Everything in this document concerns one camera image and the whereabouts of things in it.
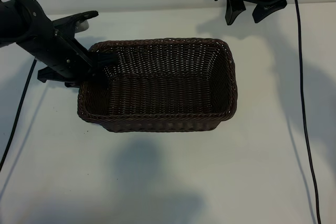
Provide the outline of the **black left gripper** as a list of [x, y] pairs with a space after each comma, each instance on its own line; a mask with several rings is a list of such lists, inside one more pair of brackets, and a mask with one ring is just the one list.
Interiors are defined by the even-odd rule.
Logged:
[[102, 89], [108, 89], [109, 81], [104, 68], [97, 65], [117, 65], [114, 53], [92, 52], [75, 39], [76, 23], [97, 17], [96, 10], [50, 20], [46, 15], [36, 17], [32, 31], [17, 44], [44, 63], [47, 67], [38, 74], [46, 80], [78, 84], [90, 75], [90, 81]]

